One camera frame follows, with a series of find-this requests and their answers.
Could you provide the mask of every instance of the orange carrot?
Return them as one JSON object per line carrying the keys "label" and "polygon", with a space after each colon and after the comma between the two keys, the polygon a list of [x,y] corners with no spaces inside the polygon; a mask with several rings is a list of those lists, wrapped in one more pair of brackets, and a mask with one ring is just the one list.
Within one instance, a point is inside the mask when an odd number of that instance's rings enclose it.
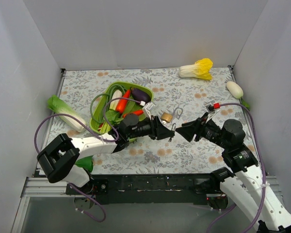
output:
{"label": "orange carrot", "polygon": [[[130,96],[130,90],[127,90],[127,92],[123,95],[123,97],[129,98],[129,96]],[[122,114],[126,108],[127,102],[128,100],[120,100],[115,110]]]}

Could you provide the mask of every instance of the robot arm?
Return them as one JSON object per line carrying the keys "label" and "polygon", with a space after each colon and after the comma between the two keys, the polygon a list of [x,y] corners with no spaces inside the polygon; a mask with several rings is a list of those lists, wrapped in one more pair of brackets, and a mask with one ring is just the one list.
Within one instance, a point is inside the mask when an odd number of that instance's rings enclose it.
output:
{"label": "robot arm", "polygon": [[129,139],[149,135],[153,140],[171,138],[175,132],[166,128],[158,116],[150,116],[139,122],[135,114],[128,114],[116,126],[119,139],[116,142],[105,142],[102,139],[114,140],[113,130],[101,135],[101,138],[70,138],[63,133],[58,135],[37,156],[50,183],[66,181],[77,187],[83,187],[90,181],[88,173],[75,164],[79,159],[101,153],[121,151],[129,145]]}
{"label": "robot arm", "polygon": [[[176,132],[189,142],[193,140],[194,136],[196,142],[203,137],[225,149],[222,153],[224,162],[243,182],[251,197],[248,197],[239,188],[233,187],[235,182],[231,175],[218,180],[220,189],[236,202],[250,220],[253,220],[262,198],[262,172],[258,161],[243,143],[245,132],[242,124],[237,120],[229,119],[220,129],[211,119],[208,119],[208,116],[209,113],[205,113],[196,121],[182,124],[182,127],[176,129]],[[260,219],[271,231],[282,231],[291,226],[291,214],[283,207],[269,186],[266,186]]]}

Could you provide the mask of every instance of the cable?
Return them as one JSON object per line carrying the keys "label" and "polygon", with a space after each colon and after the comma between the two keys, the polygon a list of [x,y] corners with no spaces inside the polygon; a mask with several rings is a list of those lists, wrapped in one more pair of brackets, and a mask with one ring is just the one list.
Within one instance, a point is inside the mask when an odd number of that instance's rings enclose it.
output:
{"label": "cable", "polygon": [[[250,118],[250,121],[251,121],[251,126],[252,126],[252,131],[253,131],[253,136],[254,136],[254,140],[256,142],[256,146],[257,146],[257,153],[258,153],[258,158],[260,160],[260,163],[261,163],[261,170],[262,170],[262,184],[265,185],[266,184],[266,171],[265,171],[265,166],[264,166],[264,162],[262,160],[262,157],[261,157],[261,152],[260,152],[260,149],[259,149],[259,144],[258,144],[258,140],[257,140],[257,132],[256,132],[256,128],[255,128],[255,125],[254,125],[254,122],[253,122],[253,117],[251,115],[251,113],[249,112],[249,110],[242,104],[240,103],[223,103],[221,104],[221,106],[229,106],[229,105],[237,105],[237,106],[240,106],[242,107],[248,114],[249,118]],[[248,232],[253,226],[254,224],[256,223],[256,221],[258,220],[261,212],[262,212],[262,208],[263,208],[263,204],[264,204],[264,200],[265,200],[265,193],[266,193],[266,190],[265,190],[265,187],[262,187],[262,197],[261,197],[261,202],[260,202],[260,205],[259,205],[259,208],[258,208],[258,211],[257,211],[257,214],[256,216],[254,217],[254,219],[252,220],[252,222],[250,223],[250,225],[243,231],[244,233]],[[219,216],[218,218],[216,218],[207,228],[207,233],[210,232],[210,229],[211,227],[213,226],[213,224],[215,224],[215,222],[217,222],[220,218],[222,218],[223,216],[225,216],[226,214],[228,214],[232,209],[230,209],[229,211],[225,212],[223,215]]]}
{"label": "cable", "polygon": [[108,88],[108,91],[106,93],[102,93],[102,94],[99,94],[97,95],[91,102],[91,105],[90,105],[90,108],[89,108],[89,111],[90,111],[90,114],[91,114],[91,117],[92,119],[97,122],[98,124],[102,124],[103,123],[103,116],[101,116],[101,112],[99,113],[99,116],[98,116],[98,120],[94,117],[94,114],[93,114],[93,104],[95,102],[95,100],[100,97],[100,96],[106,96],[106,102],[109,102],[110,101],[110,98],[112,98],[112,95],[114,94],[114,92],[116,90],[120,90],[122,92],[122,95],[126,92],[126,89],[122,86],[122,85],[119,85],[119,84],[111,84],[111,86]]}
{"label": "cable", "polygon": [[95,98],[93,98],[93,100],[92,100],[92,102],[91,102],[91,105],[90,105],[90,107],[89,107],[89,112],[90,112],[90,114],[91,114],[92,119],[93,119],[95,122],[97,122],[98,124],[102,124],[103,121],[100,121],[99,119],[97,120],[97,119],[94,117],[94,114],[93,114],[93,104],[94,104],[95,100],[97,100],[97,98],[100,97],[100,96],[108,96],[108,97],[109,97],[110,95],[107,94],[107,93],[102,93],[102,94],[97,95]]}
{"label": "cable", "polygon": [[225,215],[227,215],[229,212],[231,212],[234,208],[236,207],[236,204],[231,205],[228,210],[226,212],[224,212],[222,215],[218,216],[214,221],[211,222],[211,224],[209,224],[209,226],[207,227],[206,233],[210,232],[210,229],[212,228],[212,226],[222,217],[224,217]]}
{"label": "cable", "polygon": [[118,98],[115,98],[111,101],[109,101],[105,107],[103,108],[103,117],[105,118],[106,122],[111,126],[111,128],[114,130],[115,134],[116,134],[116,138],[113,139],[113,140],[109,140],[109,139],[105,139],[105,138],[102,138],[100,136],[100,134],[92,131],[88,126],[84,125],[81,121],[79,121],[77,118],[75,118],[74,116],[72,115],[69,115],[69,114],[64,114],[64,113],[56,113],[56,114],[53,114],[53,115],[50,115],[48,117],[46,117],[38,126],[38,128],[36,129],[35,133],[34,133],[34,138],[33,138],[33,143],[34,143],[34,147],[35,147],[35,150],[37,151],[37,153],[40,153],[40,150],[38,148],[38,144],[37,144],[37,136],[38,136],[38,133],[39,133],[39,130],[40,128],[42,127],[42,125],[49,119],[53,118],[53,117],[58,117],[58,116],[65,116],[65,117],[70,117],[72,119],[74,119],[75,121],[77,121],[80,125],[82,125],[88,132],[90,132],[94,137],[98,138],[99,140],[101,141],[104,141],[104,142],[116,142],[118,139],[119,139],[119,134],[118,134],[118,131],[115,129],[115,127],[111,124],[110,121],[107,120],[106,118],[106,110],[107,110],[107,106],[110,105],[110,103],[112,101],[115,101],[115,100],[129,100],[129,101],[133,101],[133,102],[136,102],[136,103],[139,103],[140,104],[140,101],[137,101],[137,100],[132,100],[132,99],[129,99],[129,98],[124,98],[124,97],[118,97]]}
{"label": "cable", "polygon": [[92,218],[93,220],[95,220],[96,222],[103,222],[103,221],[106,219],[106,217],[107,217],[106,210],[105,210],[105,208],[104,208],[102,205],[100,205],[100,203],[99,203],[98,201],[96,201],[96,200],[93,199],[91,196],[89,196],[89,195],[83,193],[82,191],[80,191],[79,189],[77,189],[76,186],[74,186],[72,183],[68,183],[68,185],[69,185],[71,188],[73,188],[75,191],[77,191],[78,193],[80,193],[80,194],[82,194],[83,196],[87,197],[89,200],[91,200],[91,201],[92,201],[93,203],[95,203],[97,206],[99,206],[99,208],[100,208],[100,209],[102,210],[102,212],[103,212],[103,219],[96,218],[96,217],[94,217],[93,215],[91,215],[89,212],[84,211],[84,210],[82,210],[82,209],[80,209],[80,208],[76,208],[76,210],[80,211],[81,213],[86,214],[87,216],[89,216],[90,218]]}

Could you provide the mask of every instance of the carrot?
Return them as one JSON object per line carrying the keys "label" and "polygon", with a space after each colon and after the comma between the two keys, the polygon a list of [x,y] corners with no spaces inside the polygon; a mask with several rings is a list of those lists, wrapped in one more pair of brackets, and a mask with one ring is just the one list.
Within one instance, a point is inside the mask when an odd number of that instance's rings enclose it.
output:
{"label": "carrot", "polygon": [[143,112],[143,110],[141,109],[141,110],[134,111],[134,112],[132,112],[132,113],[134,113],[134,114],[137,115],[137,116],[140,116],[140,115],[143,114],[144,112]]}
{"label": "carrot", "polygon": [[[130,96],[130,90],[127,90],[127,92],[123,95],[123,97],[129,98],[129,96]],[[128,100],[120,100],[115,110],[122,114],[126,108],[127,102]]]}

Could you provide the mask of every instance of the black base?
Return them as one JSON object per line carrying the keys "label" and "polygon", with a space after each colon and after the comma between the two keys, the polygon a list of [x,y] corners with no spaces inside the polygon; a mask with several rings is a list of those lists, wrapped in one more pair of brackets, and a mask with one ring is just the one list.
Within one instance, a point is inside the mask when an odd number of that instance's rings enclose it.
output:
{"label": "black base", "polygon": [[[80,190],[95,195],[101,204],[111,203],[193,203],[207,205],[206,194],[217,193],[210,187],[200,185],[209,180],[209,174],[164,175],[93,175],[92,192],[88,186]],[[67,195],[78,193],[67,186]],[[218,205],[227,206],[226,200]]]}

